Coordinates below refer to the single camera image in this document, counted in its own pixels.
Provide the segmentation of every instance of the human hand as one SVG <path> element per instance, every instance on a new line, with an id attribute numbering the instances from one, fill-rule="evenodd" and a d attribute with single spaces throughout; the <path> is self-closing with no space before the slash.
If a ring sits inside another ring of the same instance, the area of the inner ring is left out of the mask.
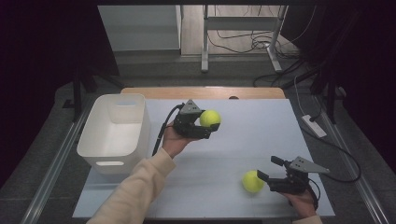
<path id="1" fill-rule="evenodd" d="M 173 159 L 188 143 L 196 140 L 198 139 L 185 138 L 179 135 L 173 128 L 173 122 L 171 122 L 166 126 L 165 132 L 163 133 L 163 149 Z"/>
<path id="2" fill-rule="evenodd" d="M 312 199 L 312 195 L 308 190 L 305 190 L 305 192 L 302 194 L 280 194 L 289 199 L 299 218 L 312 217 L 317 214 L 314 207 L 314 200 Z"/>

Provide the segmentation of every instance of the white table surface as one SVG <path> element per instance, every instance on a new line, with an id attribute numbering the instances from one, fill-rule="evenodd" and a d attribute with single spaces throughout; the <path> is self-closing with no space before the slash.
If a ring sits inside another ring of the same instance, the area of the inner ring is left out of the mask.
<path id="1" fill-rule="evenodd" d="M 151 122 L 148 157 L 171 109 L 187 100 L 147 100 Z M 209 139 L 190 143 L 175 158 L 177 168 L 168 176 L 163 192 L 151 204 L 147 217 L 295 217 L 288 201 L 270 191 L 268 186 L 252 194 L 246 192 L 241 183 L 245 172 L 257 169 L 271 178 L 284 178 L 285 168 L 271 163 L 271 156 L 287 161 L 301 156 L 312 161 L 290 101 L 254 99 L 194 102 L 201 109 L 215 109 L 221 114 L 219 130 L 212 133 Z M 321 191 L 318 214 L 334 216 L 319 176 L 309 176 L 317 182 Z M 125 177 L 100 175 L 91 169 L 73 217 L 91 217 Z"/>

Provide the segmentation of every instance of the sleeve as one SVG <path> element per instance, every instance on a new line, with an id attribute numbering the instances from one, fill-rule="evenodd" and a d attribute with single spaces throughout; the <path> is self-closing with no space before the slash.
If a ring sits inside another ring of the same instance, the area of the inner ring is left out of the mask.
<path id="1" fill-rule="evenodd" d="M 292 224 L 321 224 L 320 216 L 306 217 L 300 220 L 293 221 Z"/>
<path id="2" fill-rule="evenodd" d="M 160 194 L 165 178 L 175 167 L 163 148 L 153 157 L 143 159 L 88 223 L 143 223 L 149 205 Z"/>

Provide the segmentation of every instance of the yellow tennis ball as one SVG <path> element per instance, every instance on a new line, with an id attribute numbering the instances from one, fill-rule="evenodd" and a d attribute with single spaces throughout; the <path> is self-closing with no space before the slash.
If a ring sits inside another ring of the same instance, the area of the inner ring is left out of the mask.
<path id="1" fill-rule="evenodd" d="M 199 122 L 204 127 L 210 127 L 212 124 L 221 123 L 221 116 L 216 110 L 206 110 L 201 114 Z"/>
<path id="2" fill-rule="evenodd" d="M 245 190 L 250 193 L 257 193 L 264 187 L 264 181 L 257 177 L 257 170 L 246 172 L 242 178 L 242 184 Z"/>

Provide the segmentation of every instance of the electrical outlet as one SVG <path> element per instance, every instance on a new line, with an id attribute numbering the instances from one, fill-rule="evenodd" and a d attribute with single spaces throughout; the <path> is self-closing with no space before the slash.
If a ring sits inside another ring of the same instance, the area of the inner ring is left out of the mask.
<path id="1" fill-rule="evenodd" d="M 302 119 L 305 122 L 305 124 L 308 125 L 308 127 L 311 129 L 312 132 L 315 133 L 317 137 L 321 138 L 326 136 L 327 134 L 323 131 L 323 129 L 320 128 L 317 122 L 309 120 L 310 118 L 311 116 L 309 115 L 302 116 Z"/>

